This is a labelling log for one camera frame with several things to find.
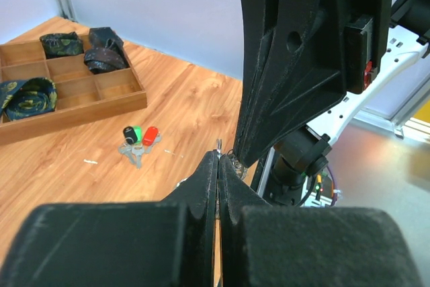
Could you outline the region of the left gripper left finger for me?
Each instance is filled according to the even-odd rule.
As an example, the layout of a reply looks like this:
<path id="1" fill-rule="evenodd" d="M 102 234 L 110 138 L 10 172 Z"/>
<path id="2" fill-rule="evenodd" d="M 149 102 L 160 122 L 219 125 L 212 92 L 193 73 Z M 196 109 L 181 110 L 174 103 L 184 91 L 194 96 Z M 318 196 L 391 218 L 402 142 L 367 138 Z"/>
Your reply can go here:
<path id="1" fill-rule="evenodd" d="M 43 204 L 22 223 L 2 286 L 211 286 L 218 153 L 155 202 Z"/>

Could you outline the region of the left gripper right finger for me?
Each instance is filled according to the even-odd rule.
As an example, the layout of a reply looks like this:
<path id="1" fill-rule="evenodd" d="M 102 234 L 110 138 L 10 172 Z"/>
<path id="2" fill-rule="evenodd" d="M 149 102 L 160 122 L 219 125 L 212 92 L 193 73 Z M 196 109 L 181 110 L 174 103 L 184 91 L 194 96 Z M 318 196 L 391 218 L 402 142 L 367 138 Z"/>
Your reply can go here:
<path id="1" fill-rule="evenodd" d="M 393 218 L 375 208 L 272 206 L 218 164 L 223 286 L 421 286 Z"/>

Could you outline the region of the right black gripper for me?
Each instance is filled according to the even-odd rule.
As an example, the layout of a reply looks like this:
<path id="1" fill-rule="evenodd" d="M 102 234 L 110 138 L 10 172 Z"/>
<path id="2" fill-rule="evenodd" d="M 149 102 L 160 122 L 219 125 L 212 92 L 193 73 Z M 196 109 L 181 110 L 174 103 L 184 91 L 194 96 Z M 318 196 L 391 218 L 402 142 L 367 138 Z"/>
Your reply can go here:
<path id="1" fill-rule="evenodd" d="M 391 0 L 241 0 L 243 94 L 233 153 L 251 166 L 275 143 L 363 93 L 379 73 Z"/>

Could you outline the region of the red capped key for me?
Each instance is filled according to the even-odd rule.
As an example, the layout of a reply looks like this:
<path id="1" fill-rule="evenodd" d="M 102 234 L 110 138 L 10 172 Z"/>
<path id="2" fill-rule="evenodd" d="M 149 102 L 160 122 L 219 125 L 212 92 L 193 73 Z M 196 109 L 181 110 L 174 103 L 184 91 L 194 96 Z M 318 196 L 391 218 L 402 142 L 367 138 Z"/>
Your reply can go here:
<path id="1" fill-rule="evenodd" d="M 159 129 L 155 126 L 148 127 L 142 138 L 142 145 L 145 153 L 150 153 L 153 146 L 160 142 L 162 136 Z"/>

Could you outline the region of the black capped key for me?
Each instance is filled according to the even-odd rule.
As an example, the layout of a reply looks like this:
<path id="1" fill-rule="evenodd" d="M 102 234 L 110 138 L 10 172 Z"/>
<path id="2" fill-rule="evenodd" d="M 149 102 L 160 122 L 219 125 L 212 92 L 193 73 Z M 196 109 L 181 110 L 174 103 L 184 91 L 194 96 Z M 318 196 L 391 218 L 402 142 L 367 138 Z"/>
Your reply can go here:
<path id="1" fill-rule="evenodd" d="M 135 160 L 132 154 L 132 147 L 134 143 L 136 142 L 136 133 L 131 126 L 127 126 L 123 129 L 123 135 L 124 135 L 124 142 L 120 147 L 118 147 L 118 152 L 121 155 L 124 155 L 128 158 L 129 162 L 131 164 L 135 164 Z"/>

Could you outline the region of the green capped key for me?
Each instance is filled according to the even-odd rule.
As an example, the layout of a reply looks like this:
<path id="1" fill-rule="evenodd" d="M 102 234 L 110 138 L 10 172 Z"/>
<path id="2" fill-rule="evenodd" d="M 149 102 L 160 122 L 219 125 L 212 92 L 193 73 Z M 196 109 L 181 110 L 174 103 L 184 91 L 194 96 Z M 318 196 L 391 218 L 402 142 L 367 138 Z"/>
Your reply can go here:
<path id="1" fill-rule="evenodd" d="M 132 126 L 134 131 L 134 144 L 132 145 L 132 154 L 136 160 L 136 167 L 140 169 L 142 167 L 142 155 L 144 152 L 142 144 L 142 128 L 140 126 Z"/>

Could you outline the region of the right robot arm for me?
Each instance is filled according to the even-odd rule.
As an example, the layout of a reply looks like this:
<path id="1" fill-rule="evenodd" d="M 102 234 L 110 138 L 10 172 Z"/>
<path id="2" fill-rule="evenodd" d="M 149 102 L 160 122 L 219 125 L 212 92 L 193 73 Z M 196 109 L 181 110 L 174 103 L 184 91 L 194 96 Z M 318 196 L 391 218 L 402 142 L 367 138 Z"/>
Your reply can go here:
<path id="1" fill-rule="evenodd" d="M 327 154 L 351 119 L 429 54 L 429 0 L 241 0 L 243 94 L 233 153 L 260 200 L 337 199 Z"/>

